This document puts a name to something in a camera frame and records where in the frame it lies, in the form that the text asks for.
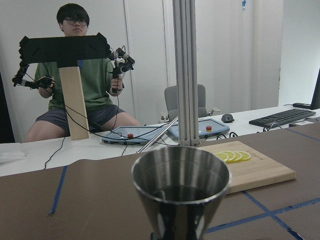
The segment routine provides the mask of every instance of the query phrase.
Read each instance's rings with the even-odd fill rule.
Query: man
[[[62,6],[57,12],[56,19],[65,37],[87,34],[90,18],[86,10],[78,4],[68,3]],[[114,97],[120,95],[124,88],[121,76],[117,79],[112,78],[113,65],[110,59],[81,60],[78,65],[88,123],[91,127],[106,131],[118,126],[140,126],[133,116],[114,105],[109,97],[109,95]],[[56,62],[38,64],[35,79],[39,80],[44,76],[53,77],[49,88],[39,88],[42,97],[52,96],[49,111],[36,119],[25,136],[25,142],[62,138],[70,134],[66,110],[71,110],[65,109]]]

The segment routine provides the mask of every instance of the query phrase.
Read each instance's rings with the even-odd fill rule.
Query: office chair
[[[178,88],[177,86],[169,86],[164,90],[164,99],[166,109],[168,111],[169,121],[172,121],[178,116]],[[208,116],[206,109],[206,88],[198,84],[198,117],[203,118]]]

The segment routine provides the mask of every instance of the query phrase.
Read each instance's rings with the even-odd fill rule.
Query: black keyboard
[[[316,114],[315,111],[294,108],[294,109],[290,109],[282,112],[277,112],[269,116],[264,116],[261,118],[251,120],[249,121],[249,124],[270,129],[270,128],[278,127],[278,125],[281,126],[284,124],[288,124],[300,119],[304,119],[306,117],[310,117],[315,114]]]

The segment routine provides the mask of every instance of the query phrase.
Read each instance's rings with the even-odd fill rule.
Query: cutting board
[[[248,161],[227,163],[232,176],[228,194],[296,178],[296,172],[292,169],[240,141],[203,146],[199,149],[212,154],[228,150],[246,151],[251,154],[251,159]]]

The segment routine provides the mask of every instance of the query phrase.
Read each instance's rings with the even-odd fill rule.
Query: gray shorts
[[[118,108],[118,106],[113,104],[105,106],[99,110],[87,111],[86,115],[90,132],[96,132],[100,130],[100,126],[108,122],[115,115],[122,112],[124,111],[121,108]],[[70,135],[67,113],[63,108],[54,107],[47,111],[45,114],[39,116],[35,121],[50,122],[66,130],[68,132],[68,136]]]

